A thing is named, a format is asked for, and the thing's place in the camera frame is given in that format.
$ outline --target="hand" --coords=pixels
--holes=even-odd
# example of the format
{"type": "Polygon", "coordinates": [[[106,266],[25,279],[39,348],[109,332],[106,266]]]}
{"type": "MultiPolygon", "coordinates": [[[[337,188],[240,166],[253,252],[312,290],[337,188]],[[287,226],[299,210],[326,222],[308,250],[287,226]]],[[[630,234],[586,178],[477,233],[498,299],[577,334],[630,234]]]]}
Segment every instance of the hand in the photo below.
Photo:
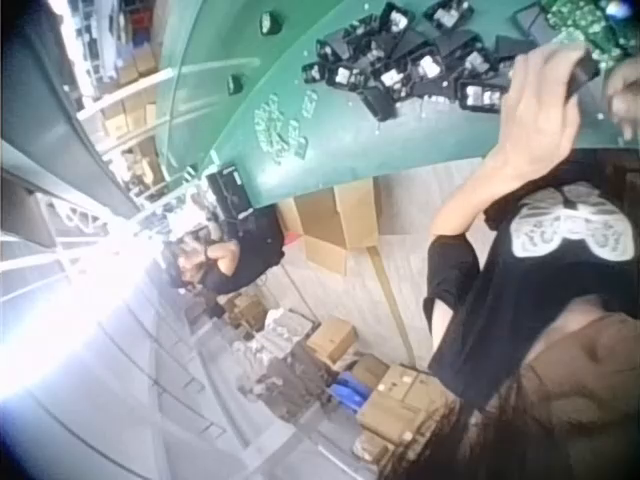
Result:
{"type": "Polygon", "coordinates": [[[493,158],[521,184],[549,173],[573,148],[580,112],[577,97],[567,102],[566,96],[584,52],[580,45],[550,44],[516,58],[493,158]]]}
{"type": "Polygon", "coordinates": [[[607,80],[605,89],[611,119],[629,141],[640,124],[640,56],[618,65],[607,80]]]}

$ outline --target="person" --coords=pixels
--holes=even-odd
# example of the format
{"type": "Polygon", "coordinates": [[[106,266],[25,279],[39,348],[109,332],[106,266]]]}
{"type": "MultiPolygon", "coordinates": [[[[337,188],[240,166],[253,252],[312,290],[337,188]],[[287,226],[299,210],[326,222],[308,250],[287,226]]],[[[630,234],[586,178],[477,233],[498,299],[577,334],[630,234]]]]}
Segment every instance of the person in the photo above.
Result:
{"type": "MultiPolygon", "coordinates": [[[[572,153],[584,53],[517,58],[497,145],[433,221],[423,310],[449,401],[386,478],[640,478],[638,237],[603,165],[572,153]],[[483,211],[496,235],[481,268],[466,234],[483,211]]],[[[627,137],[638,65],[607,90],[627,137]]]]}
{"type": "Polygon", "coordinates": [[[237,292],[284,257],[284,235],[273,206],[255,210],[232,229],[235,238],[202,242],[185,235],[163,252],[174,288],[204,288],[217,295],[237,292]]]}

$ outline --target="dark hair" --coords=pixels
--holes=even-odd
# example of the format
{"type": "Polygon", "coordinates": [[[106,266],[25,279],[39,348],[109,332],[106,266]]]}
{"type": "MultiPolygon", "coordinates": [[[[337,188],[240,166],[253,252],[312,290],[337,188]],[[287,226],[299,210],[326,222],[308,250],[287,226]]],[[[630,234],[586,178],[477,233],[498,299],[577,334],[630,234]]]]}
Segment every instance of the dark hair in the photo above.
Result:
{"type": "Polygon", "coordinates": [[[178,265],[179,249],[174,242],[165,242],[162,249],[162,261],[169,285],[172,288],[187,288],[189,284],[182,279],[182,270],[178,265]]]}
{"type": "MultiPolygon", "coordinates": [[[[477,425],[469,426],[468,419],[459,403],[448,405],[417,456],[408,458],[409,449],[399,452],[383,478],[572,480],[577,478],[568,450],[572,441],[589,436],[604,438],[610,428],[628,426],[631,420],[623,416],[610,424],[552,424],[551,412],[545,411],[544,405],[532,403],[520,378],[503,389],[496,407],[484,414],[477,425]]],[[[635,476],[638,465],[630,462],[607,466],[604,478],[640,478],[635,476]]],[[[593,478],[603,478],[602,472],[591,473],[593,478]]]]}

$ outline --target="white skeleton print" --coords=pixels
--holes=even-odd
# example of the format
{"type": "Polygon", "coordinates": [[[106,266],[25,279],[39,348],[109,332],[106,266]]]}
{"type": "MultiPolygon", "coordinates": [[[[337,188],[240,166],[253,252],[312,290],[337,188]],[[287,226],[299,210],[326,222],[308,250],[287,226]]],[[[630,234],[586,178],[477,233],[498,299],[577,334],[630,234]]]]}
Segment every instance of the white skeleton print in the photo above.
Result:
{"type": "Polygon", "coordinates": [[[583,240],[594,255],[611,262],[635,255],[631,223],[587,183],[567,185],[562,193],[546,188],[521,203],[525,206],[510,228],[516,257],[548,255],[564,239],[583,240]],[[575,209],[564,205],[565,197],[576,204],[575,209]]]}

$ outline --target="black t-shirt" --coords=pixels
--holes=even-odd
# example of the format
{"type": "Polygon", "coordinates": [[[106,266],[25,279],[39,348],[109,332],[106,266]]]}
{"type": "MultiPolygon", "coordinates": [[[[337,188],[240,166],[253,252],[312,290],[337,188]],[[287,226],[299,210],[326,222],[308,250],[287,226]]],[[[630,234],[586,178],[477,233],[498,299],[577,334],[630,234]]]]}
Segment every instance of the black t-shirt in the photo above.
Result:
{"type": "Polygon", "coordinates": [[[628,219],[589,183],[549,187],[502,218],[480,270],[465,235],[429,248],[424,313],[454,312],[429,369],[465,403],[484,408],[537,337],[578,297],[637,315],[637,241],[628,219]]]}
{"type": "Polygon", "coordinates": [[[237,292],[255,282],[271,267],[280,263],[284,253],[284,236],[274,207],[256,210],[236,229],[240,246],[238,265],[232,275],[225,275],[217,262],[210,262],[200,280],[202,286],[219,295],[237,292]]]}

